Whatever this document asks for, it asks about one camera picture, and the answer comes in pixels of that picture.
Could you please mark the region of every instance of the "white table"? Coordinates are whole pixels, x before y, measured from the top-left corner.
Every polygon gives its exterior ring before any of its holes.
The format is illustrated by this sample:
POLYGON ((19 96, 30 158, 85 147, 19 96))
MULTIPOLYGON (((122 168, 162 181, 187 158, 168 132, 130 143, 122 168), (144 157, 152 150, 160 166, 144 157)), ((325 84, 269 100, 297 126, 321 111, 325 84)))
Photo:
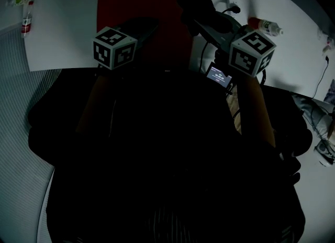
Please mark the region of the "white table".
MULTIPOLYGON (((91 55, 91 38, 96 33, 97 1, 35 1, 32 31, 25 39, 31 71, 97 65, 91 55)), ((226 8, 225 0, 212 1, 216 10, 226 8)), ((257 16, 277 22, 284 30, 283 36, 272 39, 277 49, 266 69, 266 85, 313 96, 325 59, 322 49, 326 38, 318 39, 318 26, 290 0, 238 0, 238 4, 241 13, 236 19, 241 24, 247 23, 248 16, 257 16)), ((202 37, 194 38, 191 69, 199 66, 204 44, 202 37)), ((204 54, 203 70, 213 60, 214 53, 215 48, 209 45, 204 54)), ((330 60, 329 66, 335 69, 332 58, 330 60)), ((328 82, 320 84, 316 95, 322 100, 323 84, 328 82)))

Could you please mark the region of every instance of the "white cube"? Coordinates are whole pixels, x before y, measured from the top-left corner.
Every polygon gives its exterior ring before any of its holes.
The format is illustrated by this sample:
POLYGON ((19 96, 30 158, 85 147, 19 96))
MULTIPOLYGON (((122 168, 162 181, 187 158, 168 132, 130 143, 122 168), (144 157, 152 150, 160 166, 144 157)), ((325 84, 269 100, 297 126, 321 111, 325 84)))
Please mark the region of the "white cube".
POLYGON ((135 38, 109 27, 98 32, 92 41, 94 59, 110 70, 131 62, 136 46, 135 38))
POLYGON ((249 32, 230 46, 229 65, 255 77, 270 63, 276 45, 258 30, 249 32))

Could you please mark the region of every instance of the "red label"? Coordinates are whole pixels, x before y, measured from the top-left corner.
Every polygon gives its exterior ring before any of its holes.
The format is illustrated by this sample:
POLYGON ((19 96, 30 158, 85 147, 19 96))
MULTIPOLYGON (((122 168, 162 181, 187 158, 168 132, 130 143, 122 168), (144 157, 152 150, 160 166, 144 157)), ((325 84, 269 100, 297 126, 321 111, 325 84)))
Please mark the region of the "red label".
POLYGON ((30 32, 30 27, 31 27, 31 24, 28 24, 28 25, 22 25, 21 33, 22 33, 22 34, 25 34, 25 33, 27 33, 27 32, 30 32))

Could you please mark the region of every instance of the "small display screen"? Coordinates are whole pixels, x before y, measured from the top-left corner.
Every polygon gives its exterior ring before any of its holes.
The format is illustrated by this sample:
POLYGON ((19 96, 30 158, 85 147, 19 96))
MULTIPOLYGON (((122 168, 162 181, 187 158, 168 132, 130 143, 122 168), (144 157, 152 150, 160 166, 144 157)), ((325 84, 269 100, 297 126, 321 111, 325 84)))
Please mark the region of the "small display screen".
POLYGON ((231 76, 225 76, 225 74, 222 73, 222 71, 214 67, 210 67, 207 77, 214 80, 215 82, 218 82, 221 86, 225 88, 227 88, 231 80, 231 76))

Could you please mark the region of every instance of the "black cable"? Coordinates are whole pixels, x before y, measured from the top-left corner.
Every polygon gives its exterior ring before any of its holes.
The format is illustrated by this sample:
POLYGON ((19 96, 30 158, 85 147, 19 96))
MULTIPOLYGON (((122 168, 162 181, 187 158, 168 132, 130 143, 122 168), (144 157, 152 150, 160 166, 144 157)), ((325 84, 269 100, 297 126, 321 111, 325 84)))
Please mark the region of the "black cable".
POLYGON ((225 13, 227 11, 231 11, 235 14, 237 13, 240 13, 241 12, 241 9, 238 7, 238 6, 233 6, 233 7, 230 7, 230 8, 227 8, 226 10, 224 10, 222 13, 225 13))
POLYGON ((265 80, 266 80, 266 71, 265 71, 265 69, 263 70, 263 78, 262 78, 262 81, 261 81, 261 86, 263 86, 264 85, 264 83, 265 83, 265 80))
POLYGON ((101 67, 103 67, 103 66, 102 66, 100 63, 98 63, 98 67, 95 69, 95 74, 94 74, 95 77, 98 76, 98 74, 99 74, 99 69, 100 69, 101 67))
POLYGON ((233 88, 236 86, 236 83, 232 83, 228 85, 228 88, 226 89, 226 99, 228 98, 229 95, 232 94, 233 88))
POLYGON ((327 149, 328 152, 331 152, 331 151, 329 151, 329 148, 328 148, 327 144, 325 143, 326 140, 322 139, 322 137, 321 137, 319 131, 317 130, 316 126, 315 126, 314 123, 313 123, 313 112, 314 112, 314 109, 315 109, 315 106, 313 106, 313 109, 312 109, 312 111, 310 112, 310 120, 311 120, 311 122, 309 122, 308 119, 307 119, 307 117, 305 117, 304 115, 303 115, 303 117, 304 117, 305 120, 307 120, 307 122, 311 125, 311 127, 312 127, 312 129, 315 131, 316 135, 318 135, 318 137, 320 138, 320 140, 321 140, 322 143, 323 143, 323 146, 327 149))
POLYGON ((322 81, 322 79, 323 79, 323 76, 325 75, 326 69, 328 68, 328 65, 329 65, 329 59, 328 59, 328 57, 326 57, 326 61, 327 61, 327 66, 326 66, 325 70, 323 71, 323 75, 322 75, 322 77, 321 77, 321 79, 320 79, 320 81, 319 81, 319 83, 318 83, 318 85, 317 85, 317 87, 316 87, 314 96, 313 96, 312 98, 315 97, 316 92, 318 91, 318 87, 319 87, 319 85, 320 85, 320 83, 321 83, 321 81, 322 81))
POLYGON ((234 41, 236 35, 237 35, 237 34, 240 34, 240 33, 243 32, 243 31, 245 31, 245 29, 246 29, 247 26, 248 26, 248 25, 243 25, 243 26, 240 27, 240 29, 238 29, 237 32, 235 32, 234 36, 232 37, 232 39, 231 39, 230 42, 229 42, 229 47, 231 46, 231 43, 233 43, 233 41, 234 41))
POLYGON ((237 117, 237 115, 240 113, 240 109, 237 110, 237 112, 234 114, 234 116, 232 117, 232 120, 235 120, 235 118, 237 117))
POLYGON ((330 112, 328 112, 328 110, 320 105, 318 105, 321 109, 323 109, 327 114, 330 114, 330 112))
POLYGON ((203 56, 204 56, 204 52, 205 52, 205 49, 206 49, 207 45, 208 45, 208 42, 206 42, 206 44, 205 44, 205 46, 204 46, 204 49, 203 49, 203 51, 202 51, 202 53, 201 53, 200 67, 199 67, 199 71, 198 71, 198 73, 201 72, 201 67, 203 66, 203 56))

